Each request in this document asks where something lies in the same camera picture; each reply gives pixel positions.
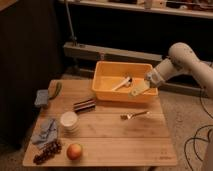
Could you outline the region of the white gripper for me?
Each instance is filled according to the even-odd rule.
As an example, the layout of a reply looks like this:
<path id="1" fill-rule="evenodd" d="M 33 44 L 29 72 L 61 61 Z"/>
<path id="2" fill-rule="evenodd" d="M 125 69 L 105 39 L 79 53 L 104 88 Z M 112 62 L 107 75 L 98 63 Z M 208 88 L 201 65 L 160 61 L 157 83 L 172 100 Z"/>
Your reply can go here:
<path id="1" fill-rule="evenodd" d="M 143 94 L 150 87 L 157 88 L 165 83 L 165 79 L 162 77 L 157 69 L 152 69 L 151 71 L 146 73 L 145 79 L 147 81 L 141 81 L 130 91 L 129 95 L 131 97 L 136 97 L 140 94 Z"/>

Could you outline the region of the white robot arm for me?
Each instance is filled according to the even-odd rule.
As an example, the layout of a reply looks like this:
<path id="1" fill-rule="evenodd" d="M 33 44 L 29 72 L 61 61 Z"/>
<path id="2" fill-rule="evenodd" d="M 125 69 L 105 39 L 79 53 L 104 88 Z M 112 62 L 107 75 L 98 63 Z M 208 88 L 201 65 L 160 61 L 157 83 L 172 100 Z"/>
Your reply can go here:
<path id="1" fill-rule="evenodd" d="M 168 57 L 148 71 L 144 80 L 136 84 L 129 95 L 135 97 L 143 94 L 181 74 L 191 75 L 207 96 L 213 99 L 213 68 L 202 62 L 192 48 L 182 42 L 173 44 L 168 50 Z"/>

